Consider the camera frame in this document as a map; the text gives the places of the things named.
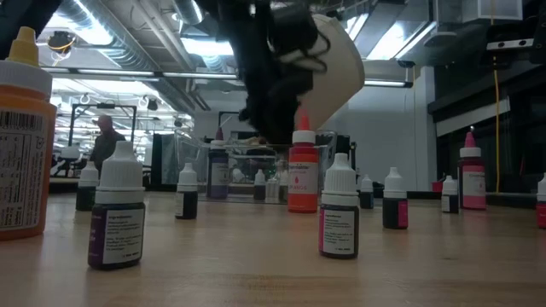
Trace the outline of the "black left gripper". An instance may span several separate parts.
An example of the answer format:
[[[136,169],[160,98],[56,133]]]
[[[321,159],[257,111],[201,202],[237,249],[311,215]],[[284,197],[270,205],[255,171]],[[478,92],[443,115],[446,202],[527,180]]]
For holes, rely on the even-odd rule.
[[[321,60],[331,49],[304,3],[279,9],[270,0],[225,0],[225,35],[247,89],[239,120],[267,142],[289,144],[299,96],[313,87],[313,74],[324,74]]]

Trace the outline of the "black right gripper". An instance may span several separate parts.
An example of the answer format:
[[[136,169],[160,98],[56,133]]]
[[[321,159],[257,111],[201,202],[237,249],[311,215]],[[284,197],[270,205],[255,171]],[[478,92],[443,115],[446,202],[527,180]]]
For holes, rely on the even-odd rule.
[[[523,20],[488,29],[480,65],[505,70],[515,61],[546,64],[546,20]]]

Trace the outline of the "large orange food coloring bottle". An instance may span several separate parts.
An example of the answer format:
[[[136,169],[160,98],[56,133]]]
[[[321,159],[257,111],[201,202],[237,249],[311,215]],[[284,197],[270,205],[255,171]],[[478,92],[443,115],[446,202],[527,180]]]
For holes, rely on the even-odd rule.
[[[305,111],[299,111],[292,147],[288,152],[288,210],[315,213],[318,203],[318,160],[316,132]]]

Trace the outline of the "large purple food coloring bottle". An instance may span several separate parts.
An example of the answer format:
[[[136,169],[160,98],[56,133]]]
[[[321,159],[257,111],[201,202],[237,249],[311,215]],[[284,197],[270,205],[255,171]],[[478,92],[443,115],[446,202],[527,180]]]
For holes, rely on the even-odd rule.
[[[211,199],[224,200],[229,192],[229,155],[225,149],[226,141],[221,127],[208,150],[206,195]]]

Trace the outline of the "small pink label dropper bottle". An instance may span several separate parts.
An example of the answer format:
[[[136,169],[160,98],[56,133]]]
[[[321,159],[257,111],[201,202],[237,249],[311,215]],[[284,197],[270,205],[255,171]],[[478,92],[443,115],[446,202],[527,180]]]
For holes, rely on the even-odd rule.
[[[359,251],[359,194],[347,153],[326,170],[319,209],[318,251],[327,258],[353,259]]]
[[[409,206],[403,177],[397,167],[391,167],[385,178],[383,190],[383,227],[386,229],[407,229],[409,227]]]

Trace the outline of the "large pink food coloring bottle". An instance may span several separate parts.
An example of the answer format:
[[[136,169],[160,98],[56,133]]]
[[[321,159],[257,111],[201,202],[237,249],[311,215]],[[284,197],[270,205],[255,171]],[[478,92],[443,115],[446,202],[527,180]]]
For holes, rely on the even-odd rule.
[[[485,211],[485,162],[481,148],[476,145],[473,132],[466,134],[464,146],[459,151],[457,164],[459,206],[462,209]]]

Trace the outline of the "small purple label dropper bottle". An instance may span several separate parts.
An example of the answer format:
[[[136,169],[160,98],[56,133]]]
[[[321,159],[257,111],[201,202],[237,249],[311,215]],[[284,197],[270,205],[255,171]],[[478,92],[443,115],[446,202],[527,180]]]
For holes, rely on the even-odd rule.
[[[142,164],[131,142],[118,141],[102,163],[91,211],[88,265],[111,270],[139,264],[145,213]]]

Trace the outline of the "large yellow food coloring bottle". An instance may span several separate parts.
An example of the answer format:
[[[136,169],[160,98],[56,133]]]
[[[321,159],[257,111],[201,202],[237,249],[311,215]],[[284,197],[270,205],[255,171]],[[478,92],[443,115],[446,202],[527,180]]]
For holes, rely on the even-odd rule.
[[[43,233],[56,107],[36,34],[20,28],[0,61],[0,241]]]

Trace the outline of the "clear plastic bin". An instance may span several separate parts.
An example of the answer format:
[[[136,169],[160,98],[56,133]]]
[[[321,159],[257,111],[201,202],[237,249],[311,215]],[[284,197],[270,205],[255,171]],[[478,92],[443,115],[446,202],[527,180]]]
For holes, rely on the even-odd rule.
[[[208,150],[210,139],[200,139],[183,130],[175,131],[176,153],[178,168],[184,168],[191,163],[197,173],[198,190],[205,193],[207,187]],[[316,135],[318,160],[318,188],[322,189],[326,170],[334,162],[338,136],[329,130],[320,130]],[[229,139],[225,144],[229,155],[229,196],[252,194],[253,182],[258,169],[261,169],[267,180],[276,180],[279,186],[279,177],[282,171],[288,171],[288,146],[259,144],[254,139]],[[271,200],[281,203],[276,197],[267,196]]]

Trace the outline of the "dark grey partition panel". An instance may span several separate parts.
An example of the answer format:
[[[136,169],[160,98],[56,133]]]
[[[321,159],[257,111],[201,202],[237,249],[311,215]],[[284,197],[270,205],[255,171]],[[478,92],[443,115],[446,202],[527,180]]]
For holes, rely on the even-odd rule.
[[[176,142],[173,134],[154,134],[151,162],[151,185],[154,188],[177,184]]]

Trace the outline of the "short ceiling light strip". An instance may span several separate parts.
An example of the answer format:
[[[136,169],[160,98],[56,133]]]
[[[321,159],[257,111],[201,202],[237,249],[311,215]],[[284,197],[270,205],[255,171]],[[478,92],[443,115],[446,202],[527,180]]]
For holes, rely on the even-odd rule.
[[[410,81],[368,79],[368,78],[366,78],[364,81],[365,86],[384,87],[384,88],[412,88],[413,84],[414,83]]]

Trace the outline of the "small red dropper bottle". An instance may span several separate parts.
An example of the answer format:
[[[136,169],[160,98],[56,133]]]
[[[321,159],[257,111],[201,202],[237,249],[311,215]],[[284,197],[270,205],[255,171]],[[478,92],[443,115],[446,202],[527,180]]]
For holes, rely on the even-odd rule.
[[[543,179],[537,183],[537,226],[546,229],[546,172]]]

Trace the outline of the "long ceiling light strip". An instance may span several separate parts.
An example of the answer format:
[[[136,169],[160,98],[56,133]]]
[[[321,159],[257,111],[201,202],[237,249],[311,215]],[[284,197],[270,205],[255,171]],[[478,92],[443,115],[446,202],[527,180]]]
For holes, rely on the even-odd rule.
[[[75,67],[43,67],[46,72],[55,76],[69,76],[70,78],[127,78],[137,80],[159,79],[159,78],[190,78],[208,80],[237,80],[235,74],[214,73],[214,72],[156,72],[156,71],[134,71],[134,70],[113,70],[113,69],[89,69]]]

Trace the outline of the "black ceiling device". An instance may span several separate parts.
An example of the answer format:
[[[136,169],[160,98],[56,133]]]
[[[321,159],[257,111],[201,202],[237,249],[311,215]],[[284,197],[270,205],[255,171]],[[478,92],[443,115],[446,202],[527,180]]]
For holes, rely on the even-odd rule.
[[[54,34],[47,40],[47,46],[58,55],[67,55],[71,52],[77,37],[66,31],[54,31]]]

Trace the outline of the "silver ventilation duct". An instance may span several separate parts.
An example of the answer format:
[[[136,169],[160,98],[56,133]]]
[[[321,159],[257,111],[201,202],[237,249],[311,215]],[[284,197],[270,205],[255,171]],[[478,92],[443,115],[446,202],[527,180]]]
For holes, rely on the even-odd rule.
[[[96,17],[97,21],[115,38],[116,44],[125,49],[120,60],[115,62],[123,69],[132,71],[159,72],[159,64],[137,42],[122,22],[101,0],[79,0]],[[193,114],[195,111],[205,111],[205,104],[197,95],[190,94],[173,81],[160,78],[159,81],[146,82],[157,90],[176,111]]]

